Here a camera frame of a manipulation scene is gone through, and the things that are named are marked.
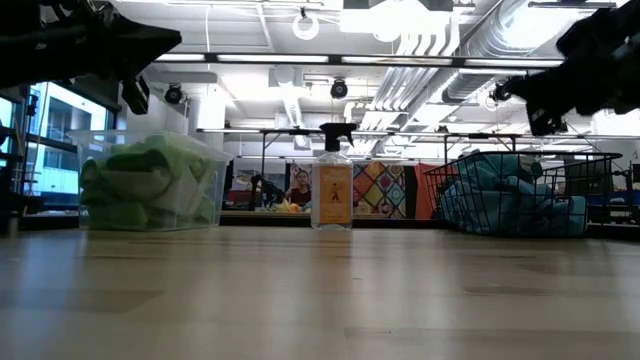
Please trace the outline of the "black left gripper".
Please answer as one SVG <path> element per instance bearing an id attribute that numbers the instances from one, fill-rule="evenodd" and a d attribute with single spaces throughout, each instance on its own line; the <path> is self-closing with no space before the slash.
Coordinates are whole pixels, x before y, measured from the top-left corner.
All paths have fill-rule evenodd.
<path id="1" fill-rule="evenodd" d="M 118 16 L 108 0 L 49 0 L 57 17 L 51 25 L 67 31 L 54 51 L 50 81 L 72 83 L 88 75 L 122 80 L 122 98 L 134 114 L 146 114 L 150 89 L 138 75 L 182 41 L 177 30 Z"/>

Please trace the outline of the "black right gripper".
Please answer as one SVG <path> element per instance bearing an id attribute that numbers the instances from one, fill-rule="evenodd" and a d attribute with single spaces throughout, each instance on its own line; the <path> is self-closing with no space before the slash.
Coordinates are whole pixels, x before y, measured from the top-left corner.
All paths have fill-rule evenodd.
<path id="1" fill-rule="evenodd" d="M 626 114 L 640 109 L 640 19 L 581 19 L 574 30 L 584 42 L 576 111 L 611 109 Z M 512 76 L 507 92 L 525 101 L 533 136 L 568 131 L 560 115 L 575 107 L 575 96 L 561 69 Z"/>

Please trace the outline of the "clear plastic bin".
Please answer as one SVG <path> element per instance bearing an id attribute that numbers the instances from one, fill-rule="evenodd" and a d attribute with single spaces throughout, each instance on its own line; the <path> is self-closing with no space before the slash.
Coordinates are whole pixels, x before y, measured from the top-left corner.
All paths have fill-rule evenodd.
<path id="1" fill-rule="evenodd" d="M 150 201 L 135 202 L 141 203 L 144 206 L 148 217 L 147 228 L 138 232 L 187 230 L 218 225 L 224 197 L 227 166 L 230 164 L 232 156 L 187 135 L 168 131 L 142 130 L 75 130 L 69 133 L 69 137 L 73 140 L 73 143 L 77 148 L 79 160 L 79 210 L 80 215 L 83 218 L 83 222 L 92 229 L 89 226 L 89 207 L 93 205 L 83 205 L 80 203 L 81 188 L 79 185 L 79 177 L 83 164 L 89 159 L 105 159 L 110 157 L 111 147 L 113 145 L 133 144 L 144 140 L 146 137 L 151 135 L 175 137 L 178 139 L 180 144 L 186 144 L 191 150 L 195 151 L 207 160 L 204 171 L 200 175 L 194 176 L 199 182 L 204 184 L 203 196 L 209 197 L 215 203 L 215 215 L 214 222 L 212 224 L 208 224 L 196 222 L 194 220 L 194 215 L 181 217 L 170 211 L 154 208 L 150 203 L 158 198 L 160 196 L 159 195 Z"/>

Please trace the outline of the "white ceiling pipe bundle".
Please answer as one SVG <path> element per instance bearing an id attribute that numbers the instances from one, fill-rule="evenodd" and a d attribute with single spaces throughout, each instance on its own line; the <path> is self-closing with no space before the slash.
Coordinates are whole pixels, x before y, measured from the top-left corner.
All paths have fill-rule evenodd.
<path id="1" fill-rule="evenodd" d="M 452 22 L 434 33 L 402 34 L 396 55 L 448 56 L 459 43 L 459 25 Z M 376 133 L 393 131 L 392 125 L 398 118 L 404 119 L 399 125 L 402 128 L 409 118 L 409 105 L 436 71 L 436 68 L 427 67 L 388 68 L 359 123 L 358 130 L 363 133 L 364 140 L 355 139 L 355 147 L 349 150 L 349 154 L 370 154 L 379 144 Z"/>

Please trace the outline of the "orange cloth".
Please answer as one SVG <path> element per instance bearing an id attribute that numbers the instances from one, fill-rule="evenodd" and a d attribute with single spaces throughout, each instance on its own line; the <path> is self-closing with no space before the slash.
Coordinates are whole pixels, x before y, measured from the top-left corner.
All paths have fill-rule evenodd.
<path id="1" fill-rule="evenodd" d="M 428 170 L 433 168 L 436 168 L 436 165 L 418 163 L 414 166 L 417 181 L 415 210 L 415 218 L 417 220 L 431 220 L 433 217 L 434 205 L 431 203 L 429 194 L 430 180 L 425 175 Z"/>

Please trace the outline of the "white ceiling light panel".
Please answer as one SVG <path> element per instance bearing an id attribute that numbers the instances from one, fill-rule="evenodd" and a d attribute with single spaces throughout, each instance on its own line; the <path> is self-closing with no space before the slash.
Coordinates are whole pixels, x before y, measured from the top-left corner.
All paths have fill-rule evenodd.
<path id="1" fill-rule="evenodd" d="M 426 0 L 383 0 L 367 9 L 348 8 L 339 16 L 344 33 L 382 35 L 432 34 L 449 23 L 453 10 L 431 10 Z"/>

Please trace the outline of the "colourful patchwork quilt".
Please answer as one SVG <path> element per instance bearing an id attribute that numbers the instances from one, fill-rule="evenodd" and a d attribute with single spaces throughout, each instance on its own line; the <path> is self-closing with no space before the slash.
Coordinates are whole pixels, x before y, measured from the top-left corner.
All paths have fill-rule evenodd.
<path id="1" fill-rule="evenodd" d="M 311 201 L 304 207 L 289 201 L 290 190 L 296 186 L 296 174 L 300 170 L 309 173 L 311 186 L 311 164 L 291 163 L 287 165 L 289 186 L 286 199 L 297 212 L 309 212 Z M 356 163 L 353 165 L 353 212 L 357 216 L 404 219 L 407 215 L 405 170 L 400 165 L 385 165 L 382 162 Z"/>

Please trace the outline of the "person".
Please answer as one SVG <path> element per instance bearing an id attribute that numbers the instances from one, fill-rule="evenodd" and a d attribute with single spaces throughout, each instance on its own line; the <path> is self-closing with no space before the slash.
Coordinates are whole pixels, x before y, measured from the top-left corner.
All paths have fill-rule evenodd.
<path id="1" fill-rule="evenodd" d="M 296 186 L 290 190 L 289 201 L 304 207 L 311 201 L 311 187 L 309 185 L 309 173 L 300 170 L 296 174 Z"/>

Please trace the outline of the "black overhead LED light bar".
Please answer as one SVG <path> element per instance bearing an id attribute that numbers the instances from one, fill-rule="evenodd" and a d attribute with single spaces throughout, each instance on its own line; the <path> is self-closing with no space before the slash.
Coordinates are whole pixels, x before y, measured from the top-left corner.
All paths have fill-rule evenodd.
<path id="1" fill-rule="evenodd" d="M 559 66 L 563 59 L 499 58 L 461 56 L 344 55 L 294 53 L 167 53 L 155 60 L 159 64 L 233 65 L 326 65 L 403 68 L 455 68 L 498 70 L 544 70 Z"/>

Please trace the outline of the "clear spray bottle orange label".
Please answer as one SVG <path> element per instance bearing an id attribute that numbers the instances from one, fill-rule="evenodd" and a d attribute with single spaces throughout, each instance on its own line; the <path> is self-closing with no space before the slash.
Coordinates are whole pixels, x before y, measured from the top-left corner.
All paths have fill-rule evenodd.
<path id="1" fill-rule="evenodd" d="M 312 164 L 311 226 L 350 230 L 353 223 L 353 162 L 341 153 L 342 137 L 353 144 L 353 123 L 325 123 L 324 152 Z"/>

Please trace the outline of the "round silver ventilation duct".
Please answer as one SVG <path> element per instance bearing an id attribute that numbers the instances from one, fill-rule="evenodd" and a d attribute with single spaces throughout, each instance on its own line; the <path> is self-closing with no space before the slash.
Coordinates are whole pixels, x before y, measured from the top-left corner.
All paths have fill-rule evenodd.
<path id="1" fill-rule="evenodd" d="M 551 0 L 503 0 L 488 19 L 464 43 L 463 57 L 527 57 L 558 35 L 577 18 L 577 11 L 530 7 L 530 2 Z M 492 81 L 494 75 L 446 73 L 446 87 L 438 94 L 445 103 L 462 103 Z"/>

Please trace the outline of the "black background workstation frame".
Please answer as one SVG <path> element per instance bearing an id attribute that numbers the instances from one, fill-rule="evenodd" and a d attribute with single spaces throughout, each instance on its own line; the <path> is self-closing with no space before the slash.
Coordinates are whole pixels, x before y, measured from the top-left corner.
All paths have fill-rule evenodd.
<path id="1" fill-rule="evenodd" d="M 323 150 L 325 139 L 319 129 L 201 129 L 199 134 L 222 135 L 234 143 L 232 149 L 239 159 L 287 162 L 309 162 Z M 590 156 L 612 155 L 611 166 L 617 171 L 629 170 L 640 164 L 640 136 L 561 134 L 534 137 L 509 133 L 445 133 L 385 131 L 376 133 L 379 144 L 370 154 L 350 155 L 355 139 L 364 140 L 359 130 L 353 132 L 353 144 L 344 141 L 341 153 L 355 162 L 399 164 L 446 164 L 474 150 L 497 152 L 527 152 L 546 156 L 551 163 L 561 157 L 587 160 Z"/>

